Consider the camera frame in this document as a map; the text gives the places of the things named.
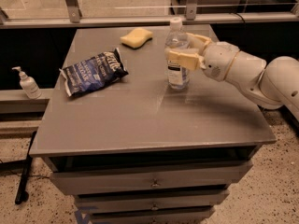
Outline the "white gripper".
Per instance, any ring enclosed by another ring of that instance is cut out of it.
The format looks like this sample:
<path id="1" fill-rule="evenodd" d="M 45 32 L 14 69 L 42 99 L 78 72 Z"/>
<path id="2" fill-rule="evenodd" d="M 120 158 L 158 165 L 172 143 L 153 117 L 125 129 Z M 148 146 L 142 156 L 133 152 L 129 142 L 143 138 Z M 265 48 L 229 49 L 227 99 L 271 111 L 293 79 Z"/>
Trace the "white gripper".
<path id="1" fill-rule="evenodd" d="M 191 71 L 205 68 L 203 72 L 207 77 L 224 81 L 239 47 L 227 42 L 211 43 L 211 38 L 204 35 L 187 33 L 187 36 L 190 49 L 166 49 L 166 59 Z"/>

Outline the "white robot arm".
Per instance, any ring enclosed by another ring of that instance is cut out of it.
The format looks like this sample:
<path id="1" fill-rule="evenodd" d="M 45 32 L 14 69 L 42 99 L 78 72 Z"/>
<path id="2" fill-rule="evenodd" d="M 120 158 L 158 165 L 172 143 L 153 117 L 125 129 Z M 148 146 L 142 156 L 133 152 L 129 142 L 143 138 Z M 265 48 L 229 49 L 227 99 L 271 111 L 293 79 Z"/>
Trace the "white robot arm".
<path id="1" fill-rule="evenodd" d="M 272 62 L 246 53 L 227 42 L 187 34 L 185 48 L 165 48 L 166 58 L 188 70 L 200 69 L 216 81 L 235 86 L 265 109 L 286 106 L 299 119 L 299 61 L 281 56 Z"/>

